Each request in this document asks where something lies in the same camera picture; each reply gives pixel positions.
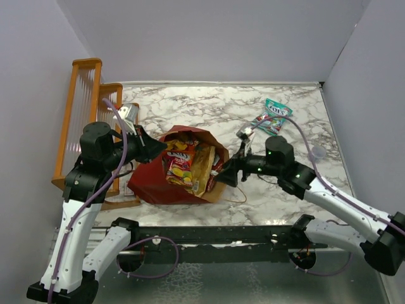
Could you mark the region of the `teal Fox's candy bag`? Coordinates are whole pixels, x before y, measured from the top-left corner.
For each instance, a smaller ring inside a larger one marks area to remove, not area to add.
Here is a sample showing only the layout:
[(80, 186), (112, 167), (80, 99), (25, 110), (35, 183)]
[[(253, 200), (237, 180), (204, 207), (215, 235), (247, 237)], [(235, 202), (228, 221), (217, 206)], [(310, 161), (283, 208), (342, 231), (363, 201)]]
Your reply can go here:
[(257, 116), (251, 125), (258, 125), (258, 128), (271, 136), (277, 136), (286, 121), (285, 117), (292, 116), (292, 109), (287, 105), (274, 101), (270, 98), (265, 100), (265, 110)]

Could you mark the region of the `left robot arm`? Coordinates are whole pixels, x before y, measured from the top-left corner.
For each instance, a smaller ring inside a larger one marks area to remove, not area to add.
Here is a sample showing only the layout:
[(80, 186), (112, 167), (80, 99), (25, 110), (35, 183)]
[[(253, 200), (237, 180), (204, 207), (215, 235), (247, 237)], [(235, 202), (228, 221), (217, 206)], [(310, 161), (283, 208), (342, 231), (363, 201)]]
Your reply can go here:
[(43, 303), (92, 303), (99, 281), (120, 250), (140, 241), (129, 224), (113, 227), (87, 255), (92, 227), (106, 193), (122, 166), (135, 160), (150, 163), (167, 147), (133, 125), (120, 134), (106, 122), (87, 124), (80, 137), (81, 154), (65, 177), (63, 213), (47, 269), (28, 287), (27, 298)]

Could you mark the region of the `red Fox's fruit candy bag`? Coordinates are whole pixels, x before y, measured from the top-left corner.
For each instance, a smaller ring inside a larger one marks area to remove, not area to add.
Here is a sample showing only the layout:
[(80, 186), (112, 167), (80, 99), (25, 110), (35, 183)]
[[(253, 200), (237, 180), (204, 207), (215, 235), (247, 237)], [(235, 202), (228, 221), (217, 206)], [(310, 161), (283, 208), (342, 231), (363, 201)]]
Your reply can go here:
[(194, 156), (195, 152), (193, 151), (167, 151), (165, 155), (167, 182), (183, 187), (192, 187), (191, 166)]

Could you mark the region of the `gold chips bag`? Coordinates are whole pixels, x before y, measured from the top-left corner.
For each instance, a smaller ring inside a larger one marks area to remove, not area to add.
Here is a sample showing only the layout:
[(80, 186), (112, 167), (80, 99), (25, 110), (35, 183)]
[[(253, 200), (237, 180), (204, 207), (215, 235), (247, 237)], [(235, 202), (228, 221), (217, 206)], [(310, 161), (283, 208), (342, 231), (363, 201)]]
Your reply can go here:
[(192, 192), (194, 196), (201, 197), (206, 190), (215, 158), (215, 147), (200, 144), (191, 166)]

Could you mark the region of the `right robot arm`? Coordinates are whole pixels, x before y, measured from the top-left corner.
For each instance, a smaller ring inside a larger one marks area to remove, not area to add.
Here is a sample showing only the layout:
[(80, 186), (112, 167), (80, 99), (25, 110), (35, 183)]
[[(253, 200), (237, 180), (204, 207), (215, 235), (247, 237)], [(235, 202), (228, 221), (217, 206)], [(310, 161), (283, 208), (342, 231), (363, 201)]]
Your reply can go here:
[(248, 141), (243, 140), (215, 180), (236, 187), (239, 172), (244, 180), (251, 174), (276, 177), (286, 193), (320, 206), (345, 222), (344, 226), (333, 227), (312, 216), (302, 216), (290, 233), (296, 247), (327, 244), (359, 254), (382, 274), (396, 275), (404, 262), (404, 214), (391, 215), (339, 190), (296, 161), (294, 148), (282, 136), (269, 137), (265, 150), (264, 156), (254, 155)]

